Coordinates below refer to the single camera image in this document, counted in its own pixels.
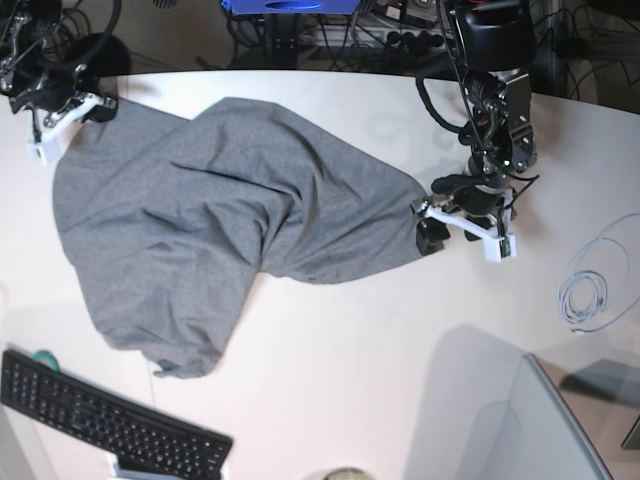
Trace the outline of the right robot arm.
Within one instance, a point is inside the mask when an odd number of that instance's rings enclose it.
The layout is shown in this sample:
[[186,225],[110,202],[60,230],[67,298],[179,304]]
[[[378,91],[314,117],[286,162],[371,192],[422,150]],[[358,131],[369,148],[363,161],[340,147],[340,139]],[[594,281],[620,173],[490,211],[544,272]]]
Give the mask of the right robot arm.
[[81,119],[98,123],[113,120],[119,101],[101,81],[131,69],[129,51],[114,35],[121,11],[122,3],[113,1],[102,31],[72,34],[67,24],[81,13],[78,5],[3,1],[1,96],[11,111],[42,111],[53,122],[95,97],[97,104]]

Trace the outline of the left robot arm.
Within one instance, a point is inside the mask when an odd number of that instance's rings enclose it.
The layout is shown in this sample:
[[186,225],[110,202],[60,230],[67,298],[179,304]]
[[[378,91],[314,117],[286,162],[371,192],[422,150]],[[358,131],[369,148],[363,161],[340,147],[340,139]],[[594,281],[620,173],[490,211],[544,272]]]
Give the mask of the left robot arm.
[[462,172],[433,180],[429,195],[413,204],[416,245],[431,255],[457,227],[482,243],[486,260],[500,262],[516,254],[515,205],[537,180],[525,174],[536,162],[530,7],[526,1],[439,1],[436,11],[466,123],[454,125],[436,110],[427,70],[417,73],[416,87],[432,119],[469,147],[470,156]]

